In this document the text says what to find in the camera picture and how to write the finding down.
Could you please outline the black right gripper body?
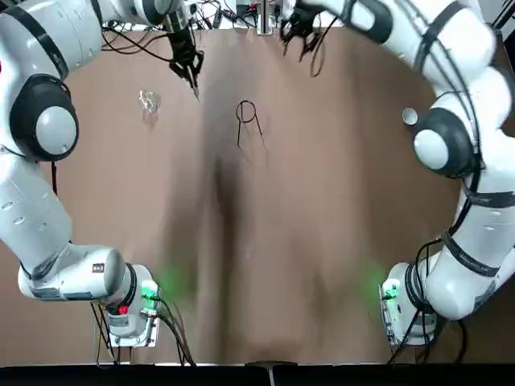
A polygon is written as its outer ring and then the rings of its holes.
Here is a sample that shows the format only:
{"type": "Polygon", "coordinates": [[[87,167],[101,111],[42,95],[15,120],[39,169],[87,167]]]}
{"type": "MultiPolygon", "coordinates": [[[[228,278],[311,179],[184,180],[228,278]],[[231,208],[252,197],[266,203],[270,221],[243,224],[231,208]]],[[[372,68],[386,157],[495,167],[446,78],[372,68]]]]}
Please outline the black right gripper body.
{"type": "Polygon", "coordinates": [[[315,17],[322,11],[318,5],[296,2],[290,16],[290,28],[296,35],[309,35],[313,32],[315,17]]]}

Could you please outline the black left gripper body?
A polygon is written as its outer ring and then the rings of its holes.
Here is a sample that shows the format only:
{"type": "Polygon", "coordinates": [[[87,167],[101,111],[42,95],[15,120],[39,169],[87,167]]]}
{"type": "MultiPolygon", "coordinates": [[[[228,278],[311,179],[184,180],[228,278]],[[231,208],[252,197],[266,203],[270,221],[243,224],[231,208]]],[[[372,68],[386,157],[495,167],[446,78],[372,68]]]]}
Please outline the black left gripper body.
{"type": "Polygon", "coordinates": [[[167,33],[172,50],[172,61],[177,64],[193,64],[196,57],[194,36],[189,28],[167,33]]]}

